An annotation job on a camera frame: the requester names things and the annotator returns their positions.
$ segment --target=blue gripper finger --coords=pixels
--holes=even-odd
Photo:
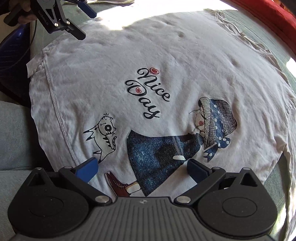
[[[90,18],[95,18],[96,17],[96,12],[86,2],[78,1],[77,5]]]
[[[98,160],[94,157],[74,168],[75,176],[88,183],[98,173]]]

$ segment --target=white t-shirt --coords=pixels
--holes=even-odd
[[[115,30],[102,16],[83,25],[85,40],[63,34],[28,64],[32,117],[55,170],[94,156],[90,184],[105,194],[175,198],[196,184],[190,158],[227,172],[250,167],[264,182],[284,150],[294,196],[296,98],[269,50],[220,12]]]

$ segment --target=t-shirt print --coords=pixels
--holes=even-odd
[[[157,81],[155,75],[159,74],[159,70],[141,68],[137,73],[141,75],[138,77],[139,81],[125,82],[128,86],[127,92],[140,97],[144,118],[148,120],[160,118],[161,113],[157,107],[151,104],[150,99],[143,97],[150,90],[169,102],[170,94],[159,87],[161,83],[153,84]],[[195,114],[195,128],[192,133],[182,136],[148,137],[130,131],[126,140],[126,151],[136,180],[130,184],[122,183],[111,171],[105,173],[108,185],[117,196],[128,197],[139,190],[148,196],[185,161],[192,158],[202,145],[205,150],[204,157],[209,162],[218,149],[226,148],[230,144],[231,139],[227,136],[237,128],[230,105],[224,100],[209,99],[205,96],[199,98],[197,102],[198,109],[191,111]],[[112,120],[113,118],[106,113],[93,128],[84,132],[84,134],[90,133],[86,141],[95,141],[99,149],[93,152],[99,155],[99,163],[116,150],[114,133],[116,128]]]

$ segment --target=blue fabric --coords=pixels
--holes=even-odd
[[[0,101],[0,113],[0,170],[32,170],[43,167],[52,171],[39,145],[30,109]]]
[[[199,134],[146,137],[131,131],[127,139],[128,158],[144,195],[152,193],[192,158],[203,142]],[[186,160],[175,160],[175,155],[182,155]]]

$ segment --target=t-shirt seam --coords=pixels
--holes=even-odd
[[[215,20],[216,20],[216,22],[223,28],[223,29],[225,29],[225,27],[221,24],[221,21],[219,20],[219,18],[218,18],[218,13],[223,13],[222,11],[218,11],[218,10],[215,10]],[[260,55],[263,55],[263,56],[273,56],[273,54],[272,53],[262,53],[262,52],[260,52],[260,51],[258,51],[258,50],[256,50],[256,49],[254,49],[254,48],[252,48],[252,47],[250,47],[249,45],[247,45],[246,43],[244,43],[243,41],[241,41],[235,34],[233,34],[233,33],[231,33],[231,32],[229,32],[235,39],[237,39],[239,42],[241,42],[243,45],[245,45],[245,46],[247,46],[249,49],[251,49],[251,50],[253,50],[254,52],[256,52],[256,53],[258,53],[258,54],[260,54]]]
[[[66,146],[68,147],[69,153],[70,153],[73,161],[78,163],[78,158],[75,155],[75,152],[74,152],[72,146],[69,144],[70,141],[69,141],[68,136],[66,135],[67,132],[66,132],[66,129],[65,129],[64,125],[63,125],[62,115],[60,114],[60,111],[59,111],[59,108],[58,108],[58,105],[57,105],[57,100],[56,100],[56,98],[54,96],[54,93],[53,93],[52,82],[51,82],[51,78],[50,78],[50,72],[48,71],[48,66],[47,66],[47,63],[46,63],[46,60],[45,60],[46,52],[44,52],[44,50],[42,50],[42,52],[43,52],[43,56],[44,56],[43,57],[44,71],[45,71],[46,79],[47,79],[47,82],[48,82],[48,85],[49,85],[50,97],[52,99],[52,103],[53,103],[53,107],[54,107],[54,112],[56,114],[57,122],[58,122],[58,125],[60,127],[62,136],[63,136],[63,138],[65,140]]]

